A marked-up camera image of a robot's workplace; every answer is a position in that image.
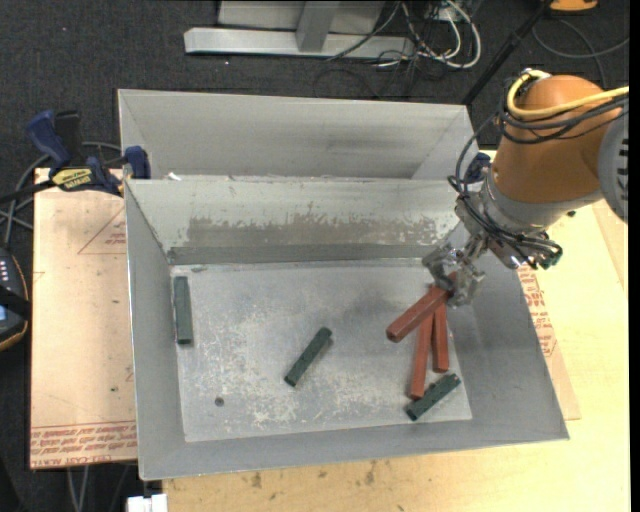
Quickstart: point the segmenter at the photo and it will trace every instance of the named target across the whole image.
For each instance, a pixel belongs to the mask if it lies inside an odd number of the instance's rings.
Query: gray metal tray
[[[517,275],[491,256],[472,306],[449,310],[463,386],[418,422],[402,410],[414,340],[384,330],[431,282],[419,258],[456,225],[452,204],[443,180],[129,182],[141,477],[566,438]],[[187,346],[175,342],[176,275],[191,286]],[[287,386],[321,326],[333,346]]]

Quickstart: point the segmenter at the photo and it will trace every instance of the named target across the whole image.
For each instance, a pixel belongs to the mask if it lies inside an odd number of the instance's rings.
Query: dark gray carpet
[[[414,7],[422,3],[415,2]],[[183,33],[213,24],[215,2],[2,0],[0,195],[9,192],[22,171],[40,156],[24,136],[24,128],[44,109],[78,110],[86,139],[117,143],[115,93],[119,88],[460,103],[509,34],[531,16],[538,3],[476,0],[474,21],[483,43],[478,65],[459,72],[427,65],[410,76],[402,71],[380,72],[349,59],[329,63],[311,58],[185,55]],[[630,0],[601,0],[589,14],[562,20],[583,33],[595,50],[602,50],[628,36],[629,9]],[[402,17],[385,33],[405,33]],[[558,19],[540,20],[537,33],[562,52],[589,52],[587,43]],[[603,55],[598,63],[553,54],[529,35],[470,106],[474,126],[493,112],[505,80],[525,67],[577,74],[613,88],[629,82],[629,46]],[[497,132],[480,138],[483,146],[497,142]],[[30,217],[28,210],[21,214],[25,220]],[[31,233],[16,227],[11,249],[30,278]],[[0,471],[0,512],[10,512],[18,500],[34,512],[71,510],[64,472],[27,468],[29,347],[27,336],[0,353],[0,469],[6,470]],[[92,468],[86,511],[108,509],[122,473],[120,465]],[[123,495],[142,492],[135,474],[130,470],[125,475]],[[80,476],[76,475],[78,485]]]

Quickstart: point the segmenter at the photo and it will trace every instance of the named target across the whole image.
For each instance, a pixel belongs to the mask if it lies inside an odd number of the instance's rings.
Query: black device
[[[0,247],[0,351],[20,341],[29,324],[27,286],[15,258]]]

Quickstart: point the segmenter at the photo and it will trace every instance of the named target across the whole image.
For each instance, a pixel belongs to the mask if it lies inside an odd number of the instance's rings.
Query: blue clamp
[[[129,146],[124,150],[124,158],[131,167],[131,177],[135,179],[151,178],[151,166],[147,154],[140,146]]]
[[[45,110],[29,121],[27,137],[42,153],[53,160],[54,165],[49,169],[49,180],[62,190],[95,190],[121,195],[122,180],[112,175],[109,169],[105,169],[95,156],[89,156],[85,165],[70,166],[74,155],[65,147],[62,137],[56,133],[52,110]],[[128,166],[128,175],[125,177],[151,177],[147,155],[140,146],[127,148],[123,158]]]
[[[486,173],[491,169],[491,157],[486,153],[478,153],[467,167],[463,182],[467,185],[482,181]]]
[[[53,110],[40,112],[27,124],[27,137],[42,153],[51,157],[55,163],[52,170],[57,170],[71,161],[71,153],[56,134],[53,119]]]

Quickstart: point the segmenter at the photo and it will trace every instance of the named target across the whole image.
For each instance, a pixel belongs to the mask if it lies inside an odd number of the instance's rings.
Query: green block
[[[405,409],[409,418],[416,421],[425,412],[431,409],[436,403],[442,400],[447,394],[453,391],[460,384],[460,377],[455,373],[445,375],[435,384],[431,384],[422,398],[411,402]]]
[[[331,331],[326,327],[322,327],[311,340],[307,348],[304,350],[302,355],[298,358],[298,360],[294,363],[287,373],[284,381],[290,386],[295,387],[304,372],[307,371],[313,360],[318,357],[318,354],[322,351],[323,348],[331,343]]]
[[[193,323],[191,319],[191,293],[186,276],[173,278],[173,307],[176,318],[176,341],[186,345],[193,341]]]

